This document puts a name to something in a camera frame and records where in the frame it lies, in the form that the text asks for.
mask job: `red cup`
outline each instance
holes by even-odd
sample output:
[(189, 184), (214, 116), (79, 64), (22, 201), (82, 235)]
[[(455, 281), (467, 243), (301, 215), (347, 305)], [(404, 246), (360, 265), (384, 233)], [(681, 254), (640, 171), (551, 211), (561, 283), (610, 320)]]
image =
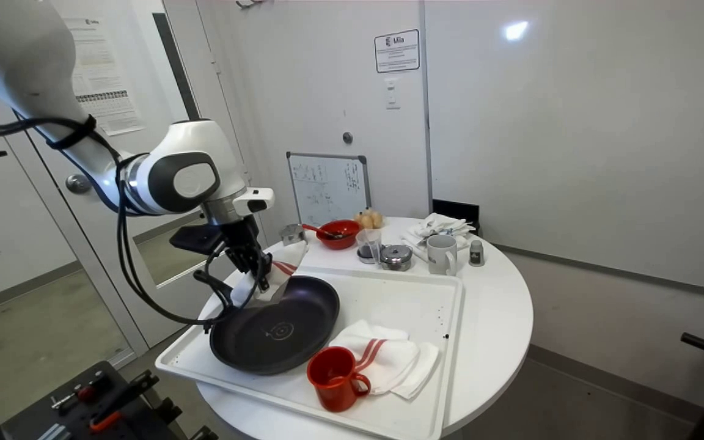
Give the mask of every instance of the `red cup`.
[(373, 381), (358, 371), (354, 355), (346, 348), (327, 348), (309, 362), (309, 381), (326, 411), (347, 411), (373, 392)]

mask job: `paper sign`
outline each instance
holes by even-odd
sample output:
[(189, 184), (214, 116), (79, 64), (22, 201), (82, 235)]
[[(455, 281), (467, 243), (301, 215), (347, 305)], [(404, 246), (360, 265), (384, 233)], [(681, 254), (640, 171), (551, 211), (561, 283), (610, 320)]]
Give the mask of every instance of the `paper sign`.
[(109, 46), (106, 28), (96, 17), (70, 17), (77, 39), (74, 94), (106, 134), (142, 129), (126, 76)]
[(380, 34), (374, 39), (376, 74), (418, 72), (422, 68), (422, 31)]

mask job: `round white table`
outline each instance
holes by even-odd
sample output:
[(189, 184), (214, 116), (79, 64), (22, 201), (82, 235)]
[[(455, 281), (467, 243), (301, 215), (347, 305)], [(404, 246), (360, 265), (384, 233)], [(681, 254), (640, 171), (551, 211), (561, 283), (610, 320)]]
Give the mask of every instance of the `round white table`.
[[(390, 218), (382, 243), (404, 243), (401, 235), (412, 226), (418, 226), (418, 219)], [(470, 251), (459, 251), (459, 278), (467, 294), (455, 355), (451, 413), (442, 435), (472, 424), (510, 388), (532, 345), (533, 304), (521, 271), (489, 243), (484, 243), (484, 256), (486, 262), (483, 267), (470, 267)], [(331, 251), (320, 243), (312, 243), (301, 265), (382, 271), (363, 265), (354, 249)], [(413, 262), (412, 271), (428, 274), (422, 260)], [(211, 298), (202, 316), (216, 305), (219, 298)], [(216, 386), (198, 384), (198, 392), (225, 424), (253, 438), (360, 438), (360, 433), (347, 427), (320, 424)]]

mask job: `small container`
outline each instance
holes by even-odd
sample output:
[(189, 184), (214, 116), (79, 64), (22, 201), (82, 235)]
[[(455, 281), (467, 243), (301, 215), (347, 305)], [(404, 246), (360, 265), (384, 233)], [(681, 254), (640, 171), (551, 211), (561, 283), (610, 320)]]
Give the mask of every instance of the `small container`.
[(472, 265), (472, 267), (483, 267), (483, 265), (484, 265), (484, 246), (483, 246), (480, 239), (475, 239), (475, 243), (470, 245), (470, 265)]
[(390, 271), (409, 271), (412, 270), (412, 249), (404, 245), (382, 246), (380, 267)]
[(376, 265), (382, 256), (382, 229), (363, 229), (358, 235), (358, 260), (365, 265)]

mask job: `black frying pan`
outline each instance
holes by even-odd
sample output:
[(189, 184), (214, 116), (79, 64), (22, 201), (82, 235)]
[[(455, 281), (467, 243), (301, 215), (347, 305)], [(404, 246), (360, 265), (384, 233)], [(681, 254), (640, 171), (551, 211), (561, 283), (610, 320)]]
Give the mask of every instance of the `black frying pan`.
[(281, 373), (331, 340), (338, 314), (340, 298), (331, 283), (291, 277), (280, 304), (225, 314), (211, 327), (211, 349), (235, 369)]

